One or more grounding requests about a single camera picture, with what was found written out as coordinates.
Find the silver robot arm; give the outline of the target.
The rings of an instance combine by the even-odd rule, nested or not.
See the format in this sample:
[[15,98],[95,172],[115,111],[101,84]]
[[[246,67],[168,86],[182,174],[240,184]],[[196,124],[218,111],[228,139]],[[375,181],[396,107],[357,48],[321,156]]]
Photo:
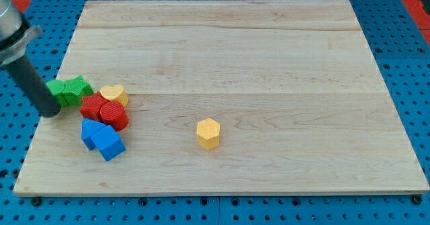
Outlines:
[[40,26],[27,21],[12,0],[1,0],[1,65],[23,57],[27,45],[42,32]]

